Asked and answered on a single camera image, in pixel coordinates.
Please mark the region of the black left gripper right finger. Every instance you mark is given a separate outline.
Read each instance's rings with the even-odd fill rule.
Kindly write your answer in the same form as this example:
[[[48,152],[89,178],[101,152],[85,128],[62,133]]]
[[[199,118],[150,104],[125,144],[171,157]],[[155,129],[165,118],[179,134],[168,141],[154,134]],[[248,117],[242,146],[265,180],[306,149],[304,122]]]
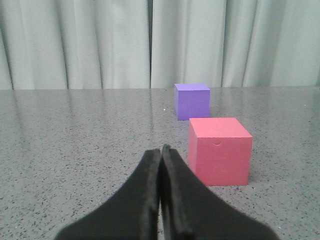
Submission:
[[[277,240],[267,225],[227,204],[189,169],[176,149],[162,148],[161,208],[167,240]]]

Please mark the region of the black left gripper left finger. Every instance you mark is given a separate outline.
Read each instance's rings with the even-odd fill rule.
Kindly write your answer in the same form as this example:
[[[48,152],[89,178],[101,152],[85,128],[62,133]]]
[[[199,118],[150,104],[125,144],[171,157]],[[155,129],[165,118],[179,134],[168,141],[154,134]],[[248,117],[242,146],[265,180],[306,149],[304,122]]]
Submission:
[[[138,166],[104,204],[68,225],[57,240],[156,240],[159,213],[159,149],[144,152]]]

